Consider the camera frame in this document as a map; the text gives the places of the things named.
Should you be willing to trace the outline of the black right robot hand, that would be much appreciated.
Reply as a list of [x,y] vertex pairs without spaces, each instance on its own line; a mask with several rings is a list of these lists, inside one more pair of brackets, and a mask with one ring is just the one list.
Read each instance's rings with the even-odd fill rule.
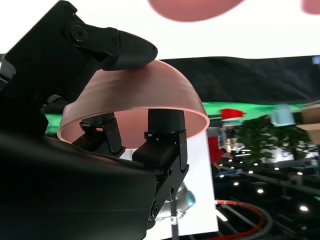
[[96,71],[133,70],[157,48],[125,31],[85,24],[58,1],[6,54],[0,78],[0,237],[141,240],[188,170],[182,110],[148,111],[132,160],[113,110],[80,118],[72,143],[46,137],[44,106],[75,101]]

